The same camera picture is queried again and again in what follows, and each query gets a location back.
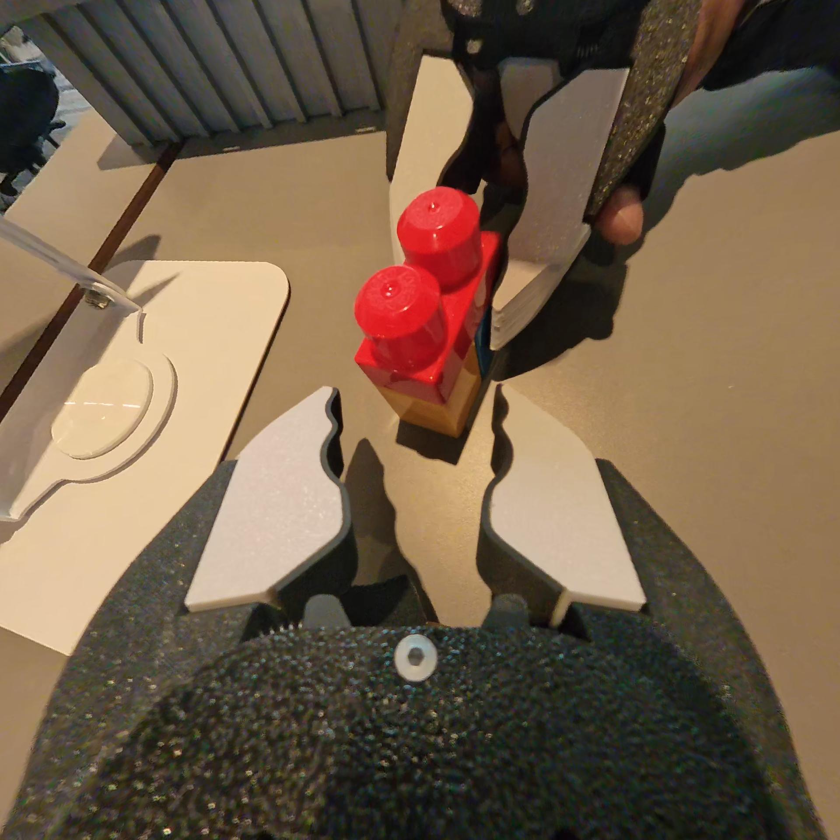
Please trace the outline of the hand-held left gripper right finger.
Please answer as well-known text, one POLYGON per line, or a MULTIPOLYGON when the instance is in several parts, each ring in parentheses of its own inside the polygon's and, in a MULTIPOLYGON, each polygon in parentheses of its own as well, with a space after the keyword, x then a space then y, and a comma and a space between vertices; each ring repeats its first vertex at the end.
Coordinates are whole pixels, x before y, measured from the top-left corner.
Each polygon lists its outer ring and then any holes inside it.
POLYGON ((573 606, 640 615, 647 597, 588 447, 503 384, 491 430, 480 576, 492 595, 511 596, 536 627, 560 627, 573 606))

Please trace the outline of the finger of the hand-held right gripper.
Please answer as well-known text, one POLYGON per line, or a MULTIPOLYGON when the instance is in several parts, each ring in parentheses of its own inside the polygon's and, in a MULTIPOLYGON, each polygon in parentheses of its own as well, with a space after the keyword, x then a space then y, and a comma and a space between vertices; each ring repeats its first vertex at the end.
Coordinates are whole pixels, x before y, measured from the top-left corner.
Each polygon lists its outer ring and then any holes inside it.
POLYGON ((627 67, 583 70, 522 114, 527 187, 491 303, 491 350, 536 318, 590 237, 587 207, 628 75, 627 67))
POLYGON ((466 152, 474 116, 475 90, 465 72, 448 57, 424 55, 409 102, 389 188, 393 261, 404 261, 396 234, 400 216, 421 193, 452 186, 478 190, 466 152))

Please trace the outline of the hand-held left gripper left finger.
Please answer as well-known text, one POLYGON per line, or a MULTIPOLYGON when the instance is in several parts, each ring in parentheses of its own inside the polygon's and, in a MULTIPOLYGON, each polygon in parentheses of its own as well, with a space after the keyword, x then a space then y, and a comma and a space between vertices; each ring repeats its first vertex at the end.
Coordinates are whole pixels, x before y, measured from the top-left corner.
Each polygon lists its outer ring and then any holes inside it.
POLYGON ((311 597, 349 590, 358 550, 342 428, 340 392, 323 386, 239 453, 185 596, 190 613, 264 603, 297 623, 311 597))

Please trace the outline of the yellow one-stud toy block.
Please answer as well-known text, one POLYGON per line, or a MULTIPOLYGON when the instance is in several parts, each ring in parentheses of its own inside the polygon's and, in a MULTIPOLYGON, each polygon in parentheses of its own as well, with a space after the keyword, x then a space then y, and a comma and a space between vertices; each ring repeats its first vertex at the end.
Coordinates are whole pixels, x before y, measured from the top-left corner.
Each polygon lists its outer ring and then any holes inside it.
POLYGON ((392 410, 406 423, 457 438, 466 427, 468 415, 476 404, 481 383, 476 346, 472 345, 465 357, 455 388, 443 405, 407 396, 381 386, 377 386, 376 389, 392 410))

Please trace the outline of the red two-stud toy block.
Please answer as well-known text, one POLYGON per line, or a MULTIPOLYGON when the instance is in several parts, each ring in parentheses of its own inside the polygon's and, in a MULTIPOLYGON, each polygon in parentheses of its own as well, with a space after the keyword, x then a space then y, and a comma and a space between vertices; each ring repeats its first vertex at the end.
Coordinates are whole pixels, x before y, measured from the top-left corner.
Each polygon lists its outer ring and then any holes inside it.
POLYGON ((480 228, 471 196, 442 185, 409 203, 396 234, 404 261, 355 300, 364 338, 354 359, 374 385, 443 405, 489 306, 501 236, 480 228))

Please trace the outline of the blue one-stud toy block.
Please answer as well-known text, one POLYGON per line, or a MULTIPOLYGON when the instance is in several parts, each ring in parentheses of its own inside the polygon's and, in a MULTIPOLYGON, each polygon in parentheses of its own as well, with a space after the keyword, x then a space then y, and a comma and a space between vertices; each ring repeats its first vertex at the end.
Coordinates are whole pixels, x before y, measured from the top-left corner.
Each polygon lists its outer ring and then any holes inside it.
POLYGON ((479 374, 482 381, 486 381, 490 374, 490 367, 494 359, 494 351, 490 348, 490 334, 491 334, 491 317, 492 317, 492 299, 501 283, 505 271, 508 267, 508 252, 503 249, 497 261, 496 272, 492 278, 490 285, 490 294, 486 311, 479 324, 478 330, 474 340, 476 348, 476 357, 478 362, 479 374))

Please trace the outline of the grey plastic bin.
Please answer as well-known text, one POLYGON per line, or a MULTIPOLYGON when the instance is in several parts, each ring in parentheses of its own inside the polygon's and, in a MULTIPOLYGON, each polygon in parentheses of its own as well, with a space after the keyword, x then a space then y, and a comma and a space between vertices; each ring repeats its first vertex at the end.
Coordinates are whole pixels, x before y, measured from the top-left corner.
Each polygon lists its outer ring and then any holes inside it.
POLYGON ((376 112, 398 1, 2 2, 130 145, 376 112))

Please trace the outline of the black office chair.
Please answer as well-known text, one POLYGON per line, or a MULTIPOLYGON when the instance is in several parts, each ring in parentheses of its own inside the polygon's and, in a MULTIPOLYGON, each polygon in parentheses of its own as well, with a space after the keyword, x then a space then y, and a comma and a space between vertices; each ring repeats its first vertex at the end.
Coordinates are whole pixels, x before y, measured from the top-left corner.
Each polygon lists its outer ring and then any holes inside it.
POLYGON ((59 90, 40 65, 5 65, 1 69, 1 194, 18 194, 15 179, 37 174, 46 164, 43 143, 56 128, 59 90))

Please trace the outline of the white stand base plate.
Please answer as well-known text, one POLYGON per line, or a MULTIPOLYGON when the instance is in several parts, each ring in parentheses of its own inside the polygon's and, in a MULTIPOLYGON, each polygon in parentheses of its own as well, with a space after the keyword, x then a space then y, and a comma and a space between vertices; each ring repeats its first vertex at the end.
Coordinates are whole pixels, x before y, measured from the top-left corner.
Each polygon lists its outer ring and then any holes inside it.
POLYGON ((131 261, 2 421, 2 629, 69 656, 216 468, 289 297, 266 262, 131 261))

